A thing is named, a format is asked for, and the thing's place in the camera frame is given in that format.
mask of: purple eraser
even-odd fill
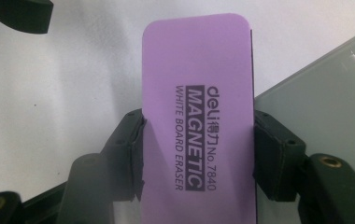
[[[256,223],[248,22],[156,21],[143,35],[143,224]]]

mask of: clamp jaw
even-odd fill
[[[0,193],[0,224],[114,223],[112,202],[141,198],[141,110],[125,115],[99,154],[75,160],[67,182],[22,203]],[[294,202],[303,224],[355,223],[355,172],[326,154],[307,157],[305,143],[270,115],[255,112],[253,176],[268,199]]]

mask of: eraser label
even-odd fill
[[[219,98],[215,86],[176,86],[177,190],[217,189]]]

